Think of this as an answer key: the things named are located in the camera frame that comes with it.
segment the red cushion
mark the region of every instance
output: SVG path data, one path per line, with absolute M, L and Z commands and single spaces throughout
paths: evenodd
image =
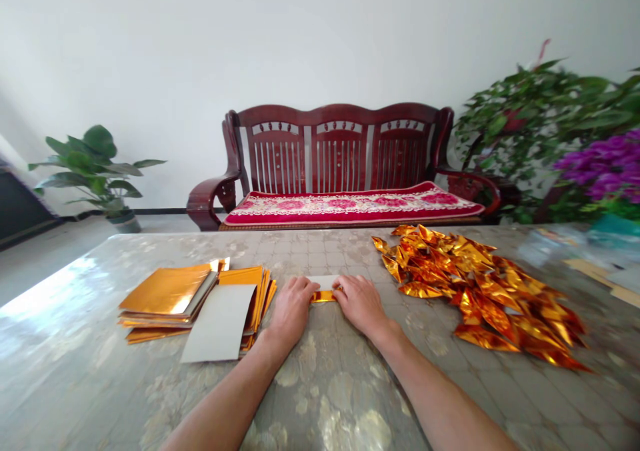
M 405 189 L 320 194 L 268 194 L 252 191 L 225 219 L 233 226 L 269 224 L 356 224 L 428 221 L 480 214 L 466 201 L 426 181 Z

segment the table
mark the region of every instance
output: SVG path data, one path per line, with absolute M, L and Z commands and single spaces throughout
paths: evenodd
M 523 264 L 525 226 L 437 228 Z M 370 236 L 390 229 L 138 234 L 108 239 L 0 309 L 0 446 L 155 449 L 235 362 L 180 364 L 186 336 L 127 346 L 118 303 L 159 266 L 231 256 L 291 275 L 363 274 L 432 362 L 527 449 L 623 449 L 640 422 L 640 310 L 563 264 L 534 277 L 570 297 L 591 329 L 575 357 L 600 375 L 452 337 L 457 308 L 397 291 Z M 269 322 L 270 312 L 264 325 Z M 336 303 L 309 325 L 247 433 L 246 449 L 429 449 L 395 378 Z

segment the human hand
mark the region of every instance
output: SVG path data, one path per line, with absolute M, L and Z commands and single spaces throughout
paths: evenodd
M 338 276 L 333 287 L 333 295 L 340 304 L 347 319 L 367 336 L 376 346 L 395 331 L 397 323 L 387 317 L 380 301 L 380 294 L 373 283 L 363 276 Z
M 266 330 L 288 350 L 300 340 L 309 319 L 309 301 L 319 288 L 318 283 L 304 276 L 293 276 L 278 293 L 271 323 Z

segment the pile of folded gold paper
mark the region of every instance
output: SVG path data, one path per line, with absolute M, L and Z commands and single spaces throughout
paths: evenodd
M 454 334 L 482 348 L 521 352 L 563 368 L 591 371 L 571 357 L 587 347 L 585 327 L 557 300 L 565 296 L 533 279 L 515 263 L 491 254 L 496 248 L 464 236 L 399 226 L 397 246 L 373 237 L 399 291 L 415 298 L 445 296 L 462 313 Z
M 189 268 L 160 268 L 120 303 L 118 324 L 131 329 L 129 344 L 188 333 L 216 285 L 255 285 L 241 341 L 244 356 L 277 289 L 269 276 L 262 266 L 229 270 L 229 258 Z

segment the bench armrest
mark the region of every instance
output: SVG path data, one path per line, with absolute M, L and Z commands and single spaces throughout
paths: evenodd
M 457 171 L 448 165 L 437 167 L 435 173 L 464 177 L 486 185 L 491 190 L 491 195 L 493 196 L 493 201 L 485 210 L 487 217 L 497 217 L 501 207 L 507 204 L 518 205 L 522 199 L 520 189 L 504 177 L 479 173 L 478 171 Z
M 187 202 L 187 214 L 201 231 L 217 231 L 220 219 L 213 211 L 213 199 L 217 196 L 225 212 L 235 208 L 235 182 L 240 178 L 239 172 L 227 172 L 219 177 L 202 181 L 193 188 Z

